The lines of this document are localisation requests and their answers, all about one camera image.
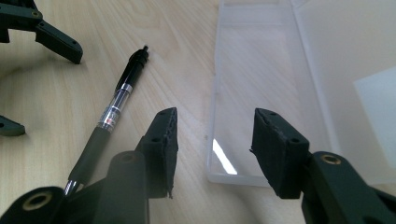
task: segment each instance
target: clear plastic box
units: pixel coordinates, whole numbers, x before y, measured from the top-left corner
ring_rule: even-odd
[[[394,11],[394,1],[221,1],[209,180],[268,186],[249,152],[260,107],[291,123],[311,152],[346,157],[369,184],[395,183]]]

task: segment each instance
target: transparent pen barrel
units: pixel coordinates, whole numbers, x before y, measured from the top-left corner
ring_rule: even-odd
[[[99,119],[97,127],[106,129],[109,132],[113,131],[130,93],[131,92],[128,89],[120,89],[114,94],[113,99],[106,108],[102,117]]]

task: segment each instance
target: black pen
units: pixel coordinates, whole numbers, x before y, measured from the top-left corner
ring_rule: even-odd
[[[78,162],[69,175],[69,181],[64,189],[64,194],[66,196],[73,194],[81,185],[85,186],[89,182],[108,138],[117,124],[121,110],[148,60],[148,49],[147,46],[143,47],[135,52],[129,59],[125,71],[117,84],[113,99],[99,119]]]

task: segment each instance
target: wooden table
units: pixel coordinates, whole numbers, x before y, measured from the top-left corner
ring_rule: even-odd
[[[135,148],[157,112],[175,106],[174,199],[150,200],[151,223],[304,223],[299,201],[206,178],[218,0],[36,4],[84,55],[72,64],[22,31],[10,31],[11,43],[0,45],[0,114],[26,127],[25,135],[0,136],[0,214],[31,189],[64,187],[128,58],[147,44],[149,62],[92,182],[106,175],[114,155]],[[394,186],[383,188],[396,194]]]

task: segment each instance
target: pen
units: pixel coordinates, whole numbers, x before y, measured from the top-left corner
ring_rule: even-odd
[[[68,182],[64,188],[64,195],[69,196],[75,193],[82,185],[87,185],[91,178],[95,165],[104,150],[108,138],[114,130],[120,117],[126,100],[131,94],[140,74],[148,60],[149,47],[145,46],[135,52],[120,78],[114,92],[113,99],[106,108],[102,117],[99,119],[95,129],[93,130],[87,145],[82,151],[78,162],[74,166],[68,177]]]

